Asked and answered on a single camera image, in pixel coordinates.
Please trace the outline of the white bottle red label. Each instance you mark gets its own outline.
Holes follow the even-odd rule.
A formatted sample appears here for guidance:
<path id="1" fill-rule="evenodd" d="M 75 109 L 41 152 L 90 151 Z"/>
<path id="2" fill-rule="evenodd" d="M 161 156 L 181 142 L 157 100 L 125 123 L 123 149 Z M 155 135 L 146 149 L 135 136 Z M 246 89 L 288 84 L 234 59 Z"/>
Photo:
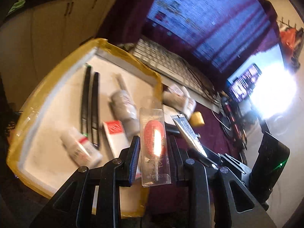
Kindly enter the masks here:
<path id="1" fill-rule="evenodd" d="M 103 158 L 89 139 L 74 127 L 64 131 L 60 139 L 70 158 L 79 167 L 94 168 Z"/>

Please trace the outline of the clear packaged orange brush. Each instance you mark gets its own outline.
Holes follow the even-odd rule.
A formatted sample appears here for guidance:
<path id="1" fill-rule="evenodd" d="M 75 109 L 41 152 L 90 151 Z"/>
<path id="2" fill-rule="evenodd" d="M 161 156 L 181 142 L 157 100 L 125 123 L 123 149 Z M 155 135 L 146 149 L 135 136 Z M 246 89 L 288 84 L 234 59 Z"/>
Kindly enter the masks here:
<path id="1" fill-rule="evenodd" d="M 143 187 L 171 184 L 171 170 L 161 102 L 145 96 L 139 109 Z"/>

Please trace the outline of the red white glue box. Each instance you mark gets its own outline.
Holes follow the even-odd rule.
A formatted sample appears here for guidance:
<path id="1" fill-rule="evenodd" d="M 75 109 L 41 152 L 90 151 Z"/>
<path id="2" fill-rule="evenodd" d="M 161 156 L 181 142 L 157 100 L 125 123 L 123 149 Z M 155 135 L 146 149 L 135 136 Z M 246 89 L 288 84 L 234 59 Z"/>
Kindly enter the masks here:
<path id="1" fill-rule="evenodd" d="M 119 120 L 104 121 L 103 128 L 114 158 L 118 158 L 121 151 L 130 146 L 125 130 Z"/>

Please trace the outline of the yellow tape roll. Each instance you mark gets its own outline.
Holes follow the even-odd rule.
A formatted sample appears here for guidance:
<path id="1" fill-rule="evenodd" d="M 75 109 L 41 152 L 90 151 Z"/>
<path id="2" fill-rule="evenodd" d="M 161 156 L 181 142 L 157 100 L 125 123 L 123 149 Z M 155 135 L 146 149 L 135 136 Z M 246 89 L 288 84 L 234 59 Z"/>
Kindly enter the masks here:
<path id="1" fill-rule="evenodd" d="M 201 112 L 196 111 L 193 112 L 193 114 L 191 115 L 190 119 L 189 119 L 189 123 L 192 127 L 202 127 L 205 125 L 205 121 L 203 119 L 203 116 L 201 114 Z"/>

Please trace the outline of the black marker green end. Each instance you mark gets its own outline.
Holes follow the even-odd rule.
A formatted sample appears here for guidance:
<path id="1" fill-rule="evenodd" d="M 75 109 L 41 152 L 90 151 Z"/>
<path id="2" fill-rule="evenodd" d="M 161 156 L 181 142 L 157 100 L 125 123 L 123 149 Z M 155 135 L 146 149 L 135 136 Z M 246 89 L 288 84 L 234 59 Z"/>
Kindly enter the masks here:
<path id="1" fill-rule="evenodd" d="M 84 136 L 88 136 L 89 91 L 92 67 L 87 65 L 82 88 L 80 130 Z"/>

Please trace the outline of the white spray bottle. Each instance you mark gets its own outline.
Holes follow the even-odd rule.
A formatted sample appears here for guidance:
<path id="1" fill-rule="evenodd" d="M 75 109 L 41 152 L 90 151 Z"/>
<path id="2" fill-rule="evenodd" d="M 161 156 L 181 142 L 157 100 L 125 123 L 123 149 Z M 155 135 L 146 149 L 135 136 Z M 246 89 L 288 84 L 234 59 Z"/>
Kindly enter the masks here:
<path id="1" fill-rule="evenodd" d="M 137 108 L 122 75 L 116 74 L 115 78 L 120 89 L 111 95 L 111 107 L 114 117 L 122 122 L 126 136 L 130 138 L 140 133 Z"/>

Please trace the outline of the black marker pen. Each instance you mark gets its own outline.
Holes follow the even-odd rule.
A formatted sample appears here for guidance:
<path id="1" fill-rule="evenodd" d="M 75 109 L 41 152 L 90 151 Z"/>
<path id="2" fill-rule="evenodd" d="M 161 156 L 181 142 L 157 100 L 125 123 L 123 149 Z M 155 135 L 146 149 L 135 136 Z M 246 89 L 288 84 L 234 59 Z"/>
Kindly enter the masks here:
<path id="1" fill-rule="evenodd" d="M 99 149 L 99 114 L 98 114 L 98 93 L 99 93 L 99 73 L 93 76 L 91 92 L 91 132 L 93 146 Z"/>

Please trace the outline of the silver grey tube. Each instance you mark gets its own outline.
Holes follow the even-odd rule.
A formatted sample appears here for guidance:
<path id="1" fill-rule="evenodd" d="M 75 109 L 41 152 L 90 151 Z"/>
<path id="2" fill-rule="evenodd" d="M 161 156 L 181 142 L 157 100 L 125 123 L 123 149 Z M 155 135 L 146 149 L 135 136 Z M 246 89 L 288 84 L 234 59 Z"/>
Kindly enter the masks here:
<path id="1" fill-rule="evenodd" d="M 196 150 L 204 157 L 208 157 L 202 144 L 200 143 L 198 137 L 196 136 L 194 130 L 190 126 L 188 120 L 183 114 L 172 115 L 171 116 L 174 124 L 178 128 L 179 132 L 183 136 L 183 138 L 187 141 L 187 144 L 190 148 Z"/>

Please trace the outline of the maroon table cloth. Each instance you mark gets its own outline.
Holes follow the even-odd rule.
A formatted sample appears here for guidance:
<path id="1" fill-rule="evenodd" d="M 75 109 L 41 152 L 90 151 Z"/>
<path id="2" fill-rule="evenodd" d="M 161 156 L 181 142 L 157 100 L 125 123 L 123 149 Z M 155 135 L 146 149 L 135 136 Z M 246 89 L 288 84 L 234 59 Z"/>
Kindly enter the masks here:
<path id="1" fill-rule="evenodd" d="M 233 146 L 232 139 L 226 136 L 217 120 L 219 114 L 213 114 L 209 108 L 201 104 L 197 104 L 195 110 L 201 112 L 205 122 L 204 126 L 193 129 L 201 135 L 200 142 L 215 153 L 227 153 L 242 162 L 240 149 Z M 188 189 L 176 185 L 177 174 L 172 157 L 169 157 L 169 165 L 172 183 L 150 188 L 146 213 L 186 214 L 188 211 Z"/>

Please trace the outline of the smartphone on stand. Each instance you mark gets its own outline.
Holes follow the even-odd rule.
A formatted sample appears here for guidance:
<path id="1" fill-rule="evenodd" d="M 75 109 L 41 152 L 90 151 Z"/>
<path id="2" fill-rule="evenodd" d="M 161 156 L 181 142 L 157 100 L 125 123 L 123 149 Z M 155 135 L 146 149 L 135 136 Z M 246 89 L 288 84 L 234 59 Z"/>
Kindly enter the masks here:
<path id="1" fill-rule="evenodd" d="M 233 81 L 229 87 L 229 93 L 235 102 L 241 102 L 253 91 L 261 74 L 260 68 L 253 63 L 240 77 L 237 77 L 237 79 Z"/>

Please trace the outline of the yellow taped foam box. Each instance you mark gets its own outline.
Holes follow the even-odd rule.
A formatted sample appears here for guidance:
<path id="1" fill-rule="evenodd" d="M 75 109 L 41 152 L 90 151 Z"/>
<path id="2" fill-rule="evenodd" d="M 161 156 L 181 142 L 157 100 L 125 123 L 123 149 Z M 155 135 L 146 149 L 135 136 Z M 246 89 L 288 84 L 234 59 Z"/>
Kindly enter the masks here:
<path id="1" fill-rule="evenodd" d="M 148 98 L 160 100 L 161 76 L 105 39 L 85 43 L 62 60 L 36 87 L 22 106 L 9 146 L 7 164 L 38 194 L 51 198 L 75 172 L 60 139 L 71 127 L 80 128 L 86 67 L 99 77 L 99 120 L 111 121 L 109 97 L 118 89 L 121 74 L 136 107 Z"/>

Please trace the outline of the orange bag on hooks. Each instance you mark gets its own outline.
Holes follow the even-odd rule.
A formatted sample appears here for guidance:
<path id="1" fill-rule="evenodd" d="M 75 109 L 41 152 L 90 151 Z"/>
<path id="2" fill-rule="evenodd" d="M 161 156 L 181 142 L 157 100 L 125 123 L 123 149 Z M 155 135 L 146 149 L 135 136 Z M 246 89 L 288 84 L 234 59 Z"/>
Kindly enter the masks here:
<path id="1" fill-rule="evenodd" d="M 284 61 L 284 66 L 291 73 L 296 73 L 300 67 L 299 56 L 303 48 L 303 27 L 300 29 L 290 25 L 290 21 L 285 23 L 283 18 L 277 21 L 280 32 L 280 48 Z"/>

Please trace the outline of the white computer keyboard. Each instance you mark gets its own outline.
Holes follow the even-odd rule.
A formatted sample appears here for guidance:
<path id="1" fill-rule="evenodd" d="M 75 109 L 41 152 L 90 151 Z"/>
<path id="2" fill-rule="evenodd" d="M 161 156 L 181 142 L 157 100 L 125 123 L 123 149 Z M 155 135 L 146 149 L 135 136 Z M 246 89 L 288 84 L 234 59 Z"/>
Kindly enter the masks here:
<path id="1" fill-rule="evenodd" d="M 146 38 L 140 39 L 130 52 L 145 65 L 160 73 L 166 85 L 175 83 L 185 86 L 197 102 L 217 114 L 220 113 L 219 96 L 212 83 L 183 58 Z"/>

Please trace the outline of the computer monitor screen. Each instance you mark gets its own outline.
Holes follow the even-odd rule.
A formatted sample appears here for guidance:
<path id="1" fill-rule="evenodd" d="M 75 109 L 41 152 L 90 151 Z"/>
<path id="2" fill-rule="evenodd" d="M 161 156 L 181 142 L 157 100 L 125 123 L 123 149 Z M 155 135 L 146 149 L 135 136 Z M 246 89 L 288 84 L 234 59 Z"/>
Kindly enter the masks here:
<path id="1" fill-rule="evenodd" d="M 154 0 L 142 34 L 217 74 L 233 73 L 279 41 L 266 0 Z"/>

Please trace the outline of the beige cabinet doors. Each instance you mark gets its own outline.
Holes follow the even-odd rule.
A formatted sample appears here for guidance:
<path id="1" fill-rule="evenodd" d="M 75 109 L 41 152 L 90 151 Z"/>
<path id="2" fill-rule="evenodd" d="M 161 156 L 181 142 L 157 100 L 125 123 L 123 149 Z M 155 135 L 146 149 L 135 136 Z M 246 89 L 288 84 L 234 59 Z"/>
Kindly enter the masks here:
<path id="1" fill-rule="evenodd" d="M 66 56 L 94 38 L 116 0 L 56 0 L 15 15 L 1 26 L 1 78 L 19 110 Z"/>

